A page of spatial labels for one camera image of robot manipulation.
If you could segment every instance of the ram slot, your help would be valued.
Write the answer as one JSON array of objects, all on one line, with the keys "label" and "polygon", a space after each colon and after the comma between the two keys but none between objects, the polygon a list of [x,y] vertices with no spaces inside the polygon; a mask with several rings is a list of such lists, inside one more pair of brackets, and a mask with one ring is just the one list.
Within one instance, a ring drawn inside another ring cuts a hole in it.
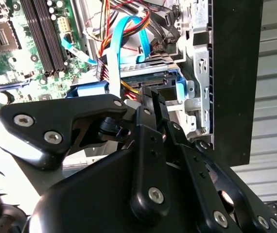
[{"label": "ram slot", "polygon": [[33,0],[42,32],[46,38],[53,66],[56,71],[65,70],[64,58],[58,36],[50,18],[46,0]]},{"label": "ram slot", "polygon": [[45,44],[45,39],[41,32],[40,25],[37,20],[32,2],[31,0],[21,0],[21,4],[24,9],[24,14],[26,16],[27,23],[30,27],[32,36],[34,38],[34,42],[36,44],[45,74],[49,76],[53,73],[53,65],[49,57],[47,46]]}]

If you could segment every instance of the green circuit board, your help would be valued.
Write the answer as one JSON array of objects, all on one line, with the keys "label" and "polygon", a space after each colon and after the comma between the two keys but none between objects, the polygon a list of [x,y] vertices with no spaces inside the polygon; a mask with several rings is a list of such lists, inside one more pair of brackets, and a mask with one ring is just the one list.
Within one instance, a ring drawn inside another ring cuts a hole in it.
[{"label": "green circuit board", "polygon": [[[68,19],[73,45],[76,48],[80,48],[81,45],[79,44],[79,36],[70,2],[69,0],[63,0],[63,3],[64,6],[62,8],[57,8],[54,15],[57,19],[59,17],[66,17]],[[20,6],[18,10],[14,9],[14,5],[16,4]],[[10,25],[19,48],[13,51],[0,52],[0,85],[30,80],[29,84],[25,87],[7,90],[14,96],[13,104],[63,98],[72,82],[75,79],[79,79],[83,72],[86,72],[86,64],[81,62],[78,58],[70,56],[69,52],[66,52],[66,50],[62,48],[59,40],[58,43],[61,47],[64,61],[66,61],[67,64],[66,69],[46,77],[20,1],[8,0],[7,7],[10,11],[10,17],[8,19],[3,19],[3,21]],[[60,31],[57,20],[53,20],[52,22],[57,35],[59,35]]]}]

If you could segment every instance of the motherboard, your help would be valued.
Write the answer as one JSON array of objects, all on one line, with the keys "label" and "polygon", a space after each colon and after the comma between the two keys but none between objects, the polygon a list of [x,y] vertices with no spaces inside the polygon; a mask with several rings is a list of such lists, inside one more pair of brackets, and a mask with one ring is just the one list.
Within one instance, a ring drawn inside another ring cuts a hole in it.
[{"label": "motherboard", "polygon": [[87,66],[69,0],[0,0],[0,107],[63,98]]}]

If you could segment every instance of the silver screw head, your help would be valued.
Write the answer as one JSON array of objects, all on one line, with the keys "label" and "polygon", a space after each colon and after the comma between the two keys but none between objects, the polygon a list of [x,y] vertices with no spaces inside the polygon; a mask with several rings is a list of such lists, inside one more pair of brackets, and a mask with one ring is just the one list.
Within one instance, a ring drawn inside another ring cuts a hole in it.
[{"label": "silver screw head", "polygon": [[206,143],[203,142],[203,141],[200,141],[199,144],[200,144],[200,146],[201,146],[202,148],[204,148],[204,149],[207,149],[207,148],[208,148],[207,145],[206,145]]},{"label": "silver screw head", "polygon": [[161,204],[164,202],[164,196],[163,196],[162,192],[155,187],[151,187],[148,190],[148,196],[153,202],[155,202],[157,204]]},{"label": "silver screw head", "polygon": [[271,221],[271,224],[272,224],[275,228],[277,228],[277,221],[274,220],[273,218],[271,218],[270,221]]},{"label": "silver screw head", "polygon": [[34,119],[25,114],[19,114],[13,118],[15,124],[22,126],[22,127],[30,127],[34,124]]},{"label": "silver screw head", "polygon": [[152,114],[147,108],[144,109],[144,112],[145,112],[146,114],[148,114],[148,115],[151,115],[151,114]]},{"label": "silver screw head", "polygon": [[55,131],[48,131],[44,135],[45,141],[51,144],[60,144],[62,142],[62,135]]},{"label": "silver screw head", "polygon": [[262,216],[258,216],[258,220],[264,228],[269,229],[268,222]]},{"label": "silver screw head", "polygon": [[178,124],[176,124],[176,123],[173,123],[173,126],[174,126],[174,128],[176,128],[177,130],[180,130],[180,129],[181,129],[181,127],[180,127]]},{"label": "silver screw head", "polygon": [[219,211],[214,211],[213,213],[215,221],[222,227],[228,227],[228,222],[226,217]]},{"label": "silver screw head", "polygon": [[114,104],[117,105],[118,107],[122,106],[122,103],[119,100],[115,100]]}]

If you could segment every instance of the corrugated metal wall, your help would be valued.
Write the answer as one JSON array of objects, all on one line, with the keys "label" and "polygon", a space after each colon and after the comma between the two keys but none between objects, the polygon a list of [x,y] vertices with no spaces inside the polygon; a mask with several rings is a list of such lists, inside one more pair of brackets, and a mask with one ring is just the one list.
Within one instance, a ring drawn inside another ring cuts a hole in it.
[{"label": "corrugated metal wall", "polygon": [[260,40],[250,164],[233,169],[269,201],[277,200],[277,0],[264,3]]}]

